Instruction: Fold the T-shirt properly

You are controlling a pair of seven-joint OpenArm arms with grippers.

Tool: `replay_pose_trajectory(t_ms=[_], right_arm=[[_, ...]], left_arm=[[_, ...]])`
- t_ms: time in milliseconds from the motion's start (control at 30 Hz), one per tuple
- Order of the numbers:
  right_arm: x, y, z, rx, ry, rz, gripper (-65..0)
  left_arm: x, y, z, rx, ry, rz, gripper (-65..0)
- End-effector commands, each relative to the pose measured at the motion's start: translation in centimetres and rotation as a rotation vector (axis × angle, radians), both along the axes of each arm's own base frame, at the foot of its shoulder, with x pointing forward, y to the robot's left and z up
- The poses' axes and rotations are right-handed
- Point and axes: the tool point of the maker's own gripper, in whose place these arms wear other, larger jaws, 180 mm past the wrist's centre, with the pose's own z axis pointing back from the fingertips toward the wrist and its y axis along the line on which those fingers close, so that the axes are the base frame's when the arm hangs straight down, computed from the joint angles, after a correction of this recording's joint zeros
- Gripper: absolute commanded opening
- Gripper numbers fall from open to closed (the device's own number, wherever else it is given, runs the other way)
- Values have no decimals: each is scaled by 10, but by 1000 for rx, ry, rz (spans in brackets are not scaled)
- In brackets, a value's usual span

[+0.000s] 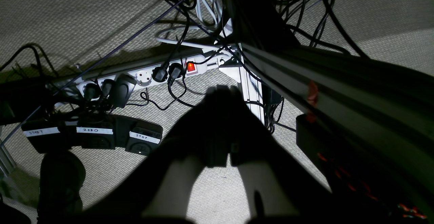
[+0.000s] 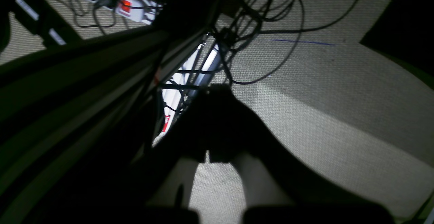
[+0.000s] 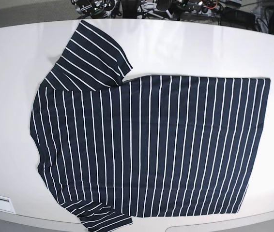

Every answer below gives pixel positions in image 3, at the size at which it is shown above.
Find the black robot arm left side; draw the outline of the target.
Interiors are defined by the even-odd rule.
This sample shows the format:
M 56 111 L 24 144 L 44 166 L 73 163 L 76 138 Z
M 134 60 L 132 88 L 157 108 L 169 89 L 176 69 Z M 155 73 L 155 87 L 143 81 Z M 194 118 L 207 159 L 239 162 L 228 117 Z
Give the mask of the black robot arm left side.
M 216 14 L 223 11 L 219 0 L 173 0 L 173 5 L 182 12 L 194 14 Z

